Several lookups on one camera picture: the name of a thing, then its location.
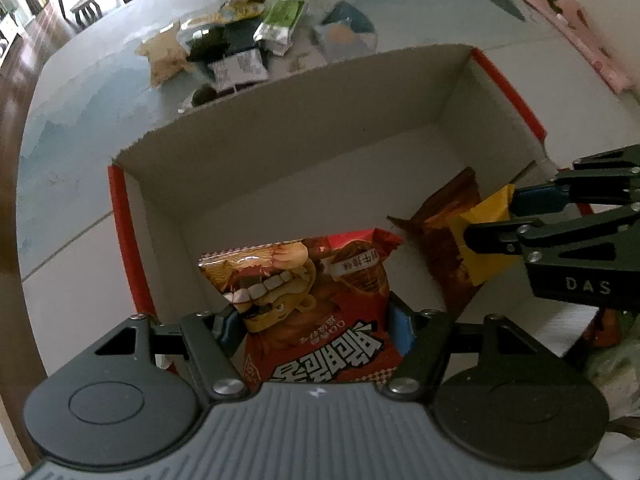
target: cardboard box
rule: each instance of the cardboard box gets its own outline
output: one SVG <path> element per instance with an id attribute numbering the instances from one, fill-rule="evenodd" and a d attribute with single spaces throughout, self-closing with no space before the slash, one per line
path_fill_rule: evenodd
<path id="1" fill-rule="evenodd" d="M 110 168 L 136 306 L 162 322 L 219 311 L 226 301 L 198 270 L 201 254 L 395 230 L 386 215 L 410 217 L 465 166 L 476 170 L 483 197 L 517 175 L 522 184 L 543 182 L 556 173 L 544 137 L 496 67 L 464 45 L 331 64 L 205 105 L 149 132 Z M 409 306 L 444 308 L 411 240 L 385 267 Z M 526 304 L 534 325 L 515 317 L 535 336 L 545 328 L 540 312 L 553 317 L 563 308 L 533 298 L 524 266 L 494 281 L 470 304 L 470 320 Z M 595 311 L 583 308 L 585 320 L 553 341 L 579 336 Z"/>

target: stool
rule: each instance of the stool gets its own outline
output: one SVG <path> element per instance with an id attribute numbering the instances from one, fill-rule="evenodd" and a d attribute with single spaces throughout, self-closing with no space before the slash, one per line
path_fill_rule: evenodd
<path id="1" fill-rule="evenodd" d="M 94 5 L 95 12 L 91 8 L 91 4 Z M 82 28 L 87 28 L 89 25 L 95 23 L 102 17 L 102 9 L 100 8 L 100 5 L 95 3 L 95 0 L 80 0 L 73 7 L 71 7 L 71 12 L 76 15 L 76 22 L 78 22 L 78 25 L 80 25 L 80 27 Z M 87 22 L 86 25 L 80 19 L 81 12 Z"/>

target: gray ribbed surface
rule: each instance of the gray ribbed surface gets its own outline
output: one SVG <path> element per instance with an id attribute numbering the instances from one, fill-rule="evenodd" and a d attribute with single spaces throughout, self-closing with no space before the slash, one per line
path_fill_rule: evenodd
<path id="1" fill-rule="evenodd" d="M 442 438 L 424 409 L 372 384 L 264 384 L 258 396 L 211 411 L 200 431 L 153 464 L 86 473 L 44 463 L 32 480 L 603 480 L 590 463 L 545 473 L 497 468 Z"/>

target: red package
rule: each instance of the red package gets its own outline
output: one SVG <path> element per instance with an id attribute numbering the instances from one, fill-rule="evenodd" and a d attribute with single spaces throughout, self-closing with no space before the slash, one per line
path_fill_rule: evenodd
<path id="1" fill-rule="evenodd" d="M 201 257 L 249 332 L 245 382 L 384 382 L 402 357 L 386 333 L 382 262 L 401 243 L 373 229 Z"/>

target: wooden floor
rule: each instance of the wooden floor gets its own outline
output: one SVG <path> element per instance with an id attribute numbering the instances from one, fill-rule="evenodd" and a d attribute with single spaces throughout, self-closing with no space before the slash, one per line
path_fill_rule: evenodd
<path id="1" fill-rule="evenodd" d="M 34 463 L 36 450 L 22 424 L 27 394 L 46 373 L 22 296 L 15 237 L 15 190 L 22 131 L 42 67 L 76 30 L 49 4 L 16 38 L 0 67 L 0 424 L 18 460 Z"/>

